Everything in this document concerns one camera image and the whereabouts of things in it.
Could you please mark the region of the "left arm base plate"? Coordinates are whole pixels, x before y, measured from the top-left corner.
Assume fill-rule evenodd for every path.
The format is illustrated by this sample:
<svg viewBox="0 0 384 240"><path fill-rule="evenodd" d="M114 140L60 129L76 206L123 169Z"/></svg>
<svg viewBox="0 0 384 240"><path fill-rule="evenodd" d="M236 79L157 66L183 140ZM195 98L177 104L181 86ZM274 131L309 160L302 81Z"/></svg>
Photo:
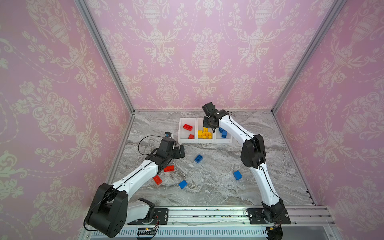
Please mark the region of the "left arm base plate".
<svg viewBox="0 0 384 240"><path fill-rule="evenodd" d="M154 216L151 220L135 220L127 223L127 225L167 225L168 224L169 209L168 208L155 208Z"/></svg>

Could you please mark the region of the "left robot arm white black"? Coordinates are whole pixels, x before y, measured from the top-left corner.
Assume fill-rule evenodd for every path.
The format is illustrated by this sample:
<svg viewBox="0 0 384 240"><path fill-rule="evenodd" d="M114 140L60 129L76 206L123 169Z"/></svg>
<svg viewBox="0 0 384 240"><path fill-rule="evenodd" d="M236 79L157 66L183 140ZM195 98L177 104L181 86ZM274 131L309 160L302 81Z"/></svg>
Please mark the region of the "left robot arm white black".
<svg viewBox="0 0 384 240"><path fill-rule="evenodd" d="M144 236L155 236L161 219L156 214L155 204L144 198L131 202L131 197L147 181L158 176L172 160L185 157L185 148L178 145L172 133L166 132L160 146L146 155L145 160L131 173L112 184L103 183L95 196L83 221L86 231L99 231L114 238L130 223L153 224Z"/></svg>

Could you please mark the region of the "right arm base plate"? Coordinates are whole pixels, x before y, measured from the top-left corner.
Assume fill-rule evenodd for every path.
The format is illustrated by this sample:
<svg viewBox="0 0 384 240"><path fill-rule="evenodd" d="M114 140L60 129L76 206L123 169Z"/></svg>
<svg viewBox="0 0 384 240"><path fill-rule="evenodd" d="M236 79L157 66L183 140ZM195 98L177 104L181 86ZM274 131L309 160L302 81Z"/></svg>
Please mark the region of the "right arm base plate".
<svg viewBox="0 0 384 240"><path fill-rule="evenodd" d="M291 219L287 210L283 210L273 222L266 219L263 208L248 208L245 215L248 217L251 225L290 225Z"/></svg>

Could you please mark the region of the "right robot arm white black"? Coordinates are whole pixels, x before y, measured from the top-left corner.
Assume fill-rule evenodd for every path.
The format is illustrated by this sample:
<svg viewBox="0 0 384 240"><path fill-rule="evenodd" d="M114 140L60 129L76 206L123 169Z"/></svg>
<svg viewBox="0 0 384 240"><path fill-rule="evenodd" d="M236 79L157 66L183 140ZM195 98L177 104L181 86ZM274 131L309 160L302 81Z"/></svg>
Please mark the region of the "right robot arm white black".
<svg viewBox="0 0 384 240"><path fill-rule="evenodd" d="M202 109L206 115L203 120L205 128L210 128L213 131L219 128L224 129L238 143L242 144L241 161L251 170L256 179L267 221L269 223L275 222L286 208L268 173L263 136L246 130L233 119L229 112L216 109L212 103L204 105Z"/></svg>

